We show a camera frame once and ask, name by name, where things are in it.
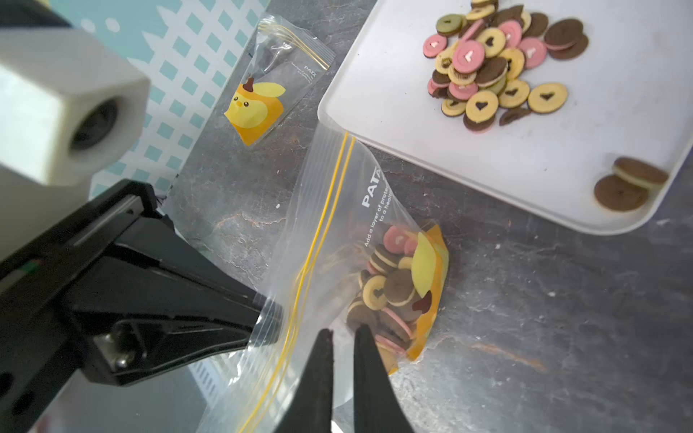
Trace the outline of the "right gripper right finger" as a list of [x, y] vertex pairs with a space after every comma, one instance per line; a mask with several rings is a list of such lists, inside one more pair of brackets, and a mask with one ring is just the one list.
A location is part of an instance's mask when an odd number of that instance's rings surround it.
[[413, 432], [368, 325], [361, 325], [355, 335], [354, 423], [355, 432]]

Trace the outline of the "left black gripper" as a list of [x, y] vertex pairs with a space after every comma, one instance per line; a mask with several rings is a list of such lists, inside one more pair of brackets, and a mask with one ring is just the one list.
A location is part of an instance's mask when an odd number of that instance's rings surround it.
[[[143, 216], [72, 243], [129, 196]], [[283, 307], [218, 269], [157, 207], [151, 184], [121, 180], [3, 261], [3, 277], [21, 274], [1, 292], [3, 432], [32, 429], [82, 364], [91, 382], [128, 386], [277, 342]]]

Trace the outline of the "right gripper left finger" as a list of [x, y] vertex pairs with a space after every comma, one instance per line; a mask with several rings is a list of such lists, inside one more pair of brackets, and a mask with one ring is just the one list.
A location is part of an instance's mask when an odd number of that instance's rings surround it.
[[324, 328], [315, 339], [292, 403], [275, 432], [330, 432], [333, 386], [333, 333]]

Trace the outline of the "clear ziploc bag of cookies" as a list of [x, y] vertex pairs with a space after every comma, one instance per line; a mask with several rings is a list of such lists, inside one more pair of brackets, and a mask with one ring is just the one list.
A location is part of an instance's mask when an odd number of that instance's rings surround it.
[[368, 325], [389, 380], [423, 352], [449, 270], [440, 227], [416, 224], [373, 153], [319, 126], [259, 294], [283, 307], [276, 343], [221, 362], [230, 373], [201, 432], [275, 432], [318, 333], [333, 333], [333, 411], [353, 405], [355, 335]]

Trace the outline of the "ziploc bag with yellow chick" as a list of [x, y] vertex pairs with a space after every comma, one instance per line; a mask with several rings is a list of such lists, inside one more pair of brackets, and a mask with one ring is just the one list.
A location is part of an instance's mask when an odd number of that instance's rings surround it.
[[252, 59], [225, 118], [242, 143], [260, 142], [329, 70], [336, 54], [311, 32], [263, 14]]

